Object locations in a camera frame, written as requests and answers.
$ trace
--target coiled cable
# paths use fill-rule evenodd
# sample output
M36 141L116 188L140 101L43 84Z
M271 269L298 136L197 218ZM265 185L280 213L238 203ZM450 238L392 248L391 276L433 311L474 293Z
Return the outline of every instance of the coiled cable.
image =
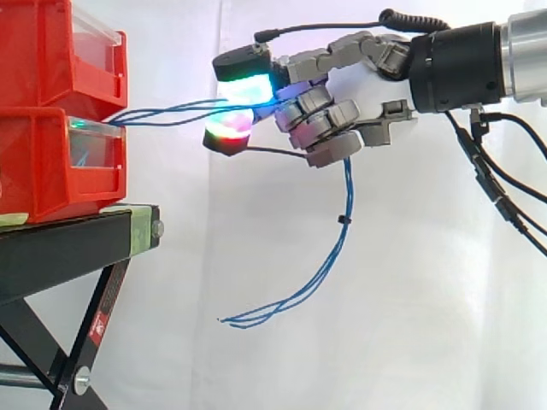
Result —
M397 32L440 32L450 30L450 26L435 17L423 15L405 15L393 9L385 9L378 18L379 23L385 28Z

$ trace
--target metal bolt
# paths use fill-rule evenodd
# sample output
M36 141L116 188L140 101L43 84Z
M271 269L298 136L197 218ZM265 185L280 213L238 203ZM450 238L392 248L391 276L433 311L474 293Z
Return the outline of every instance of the metal bolt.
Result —
M155 220L152 222L152 237L155 237L156 239L159 239L163 236L163 233L165 232L165 225L160 220Z
M74 393L84 395L91 386L91 370L89 367L82 366L74 376Z

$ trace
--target black cable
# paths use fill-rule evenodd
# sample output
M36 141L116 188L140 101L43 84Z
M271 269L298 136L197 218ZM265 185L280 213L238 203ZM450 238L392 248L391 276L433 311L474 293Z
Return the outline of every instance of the black cable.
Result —
M485 160L486 164L492 169L492 171L499 176L501 179L503 179L505 182L507 182L509 185L514 186L517 190L521 190L522 192L528 194L529 196L537 199L538 201L541 201L543 203L547 203L547 196L545 194L542 194L541 192L534 190L532 187L523 184L518 179L513 178L511 175L506 173L502 168L492 160L488 152L484 149L482 145L478 145L479 151L483 159Z
M504 113L486 113L481 114L480 118L486 122L497 122L501 120L511 121L519 126L521 126L524 131L532 138L533 142L538 146L541 153L544 155L544 158L547 160L547 145L544 143L544 140L539 136L539 134L522 118L517 117L512 114Z
M524 212L521 208L517 207L516 205L514 206L515 210L519 213L523 220L528 222L531 226L533 226L535 229L537 229L547 237L547 229L543 228L536 220L532 219L532 217Z
M544 256L547 256L547 248L545 248L545 246L543 246L543 244L541 244L541 242L539 242L539 240L535 236L533 236L532 233L530 233L529 231L525 231L522 232L522 235L524 235L525 238L527 238L539 252L544 254Z
M471 139L471 137L469 136L468 131L465 130L464 128L461 128L458 125L458 123L456 122L456 119L454 118L454 116L452 115L451 112L447 111L444 114L449 119L451 125L454 127L454 131L456 132L456 135L458 136L458 139L462 139L463 136L465 136L466 138ZM460 141L460 142L461 142L461 146L464 148L464 150L468 148L468 146L465 143L463 143L462 141ZM487 155L487 153L485 152L485 150L483 149L483 147L479 143L475 142L474 147L476 148L476 150L474 152L471 152L471 153L466 152L466 154L468 155L469 159L471 160L471 162L475 166L475 170L478 172L477 181L479 183L481 183L481 178L483 178L483 179L487 179L489 182L492 182L491 185L481 184L481 186L482 186L483 189L485 189L486 194L488 194L489 197L491 198L491 200L494 202L494 204L496 205L496 208L502 213L502 216L507 221L511 222L513 224L513 226L522 235L524 235L524 237L526 239L528 239L528 241L530 241L530 243L537 250L539 250L539 252L541 252L544 256L547 257L547 248L545 246L543 246L543 244L541 244L541 242L539 242L539 240L535 236L533 236L532 233L530 233L528 231L527 227L522 223L522 221L520 221L519 216L522 217L525 221L527 221L535 229L537 229L538 231L543 233L545 236L547 236L547 229L543 228L536 220L534 220L530 215L528 215L521 208L519 208L513 201L511 201L509 196L507 196L507 194L505 194L505 192L503 191L503 188L501 188L499 183L491 176L491 174L488 174L488 173L480 174L479 173L479 171L480 171L480 167L479 167L480 161L478 161L477 158L474 158L473 154L478 156L482 161L484 161L489 166L490 166L489 162L493 163L494 166L497 168L497 170L500 172L500 176L504 175L504 176L509 177L510 179L512 179L512 177L510 177L506 172L504 172L504 170L502 170L496 163L494 163L491 160L491 158ZM495 191L494 196L491 196L491 192L486 190L488 188L488 186L493 186L494 189L499 188L500 191L499 192Z
M302 24L300 26L292 26L287 28L264 30L262 32L256 32L255 41L257 43L267 43L289 32L306 32L309 30L324 30L324 29L331 29L331 28L365 29L365 28L375 28L380 26L381 24L379 24L378 22Z
M440 32L449 30L450 26L440 19L423 15L404 15L392 9L385 9L379 15L378 21L385 28L397 32Z
M255 33L257 43L267 43L289 32L303 32L308 30L323 30L330 28L355 28L366 29L375 27L385 27L397 32L438 32L448 30L450 26L440 19L425 17L421 15L404 15L392 9L385 9L379 15L378 21L369 23L319 23L304 24L301 26L292 26L281 29L264 30Z
M305 154L300 154L298 152L292 152L292 151L287 151L285 149L277 149L277 148L247 147L245 151L269 152L270 154L281 154L281 155L294 156L296 158L306 158Z

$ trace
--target black metal stand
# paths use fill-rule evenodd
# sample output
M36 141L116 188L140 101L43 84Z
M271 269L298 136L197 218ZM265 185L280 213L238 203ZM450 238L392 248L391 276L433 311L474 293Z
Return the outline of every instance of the black metal stand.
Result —
M132 256L159 245L159 208L118 206L76 220L0 228L0 337L26 367L0 365L0 385L46 389L51 410L107 410L91 370ZM67 355L24 297L103 269Z

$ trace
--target white backdrop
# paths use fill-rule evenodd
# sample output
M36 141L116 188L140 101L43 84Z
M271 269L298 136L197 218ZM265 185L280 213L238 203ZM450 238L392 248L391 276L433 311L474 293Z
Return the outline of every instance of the white backdrop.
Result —
M212 97L212 57L258 29L369 21L385 7L459 26L547 6L76 3L127 31L134 108ZM273 42L273 52L310 50L341 34L295 34ZM405 92L374 76L363 81L371 116ZM547 132L538 105L503 109ZM342 167L209 156L202 135L203 123L130 133L128 199L160 204L167 231L159 249L132 261L97 358L93 385L110 408L547 408L547 262L495 213L443 117L396 126L391 147L355 156L354 223L328 280L301 307L249 331L216 319L288 296L315 273L338 237ZM544 164L520 130L495 126L488 141L511 173L547 190ZM254 130L253 144L288 147L270 121ZM523 204L541 220L540 206ZM96 279L30 301L66 348ZM0 408L9 410L47 408L48 399L0 389Z

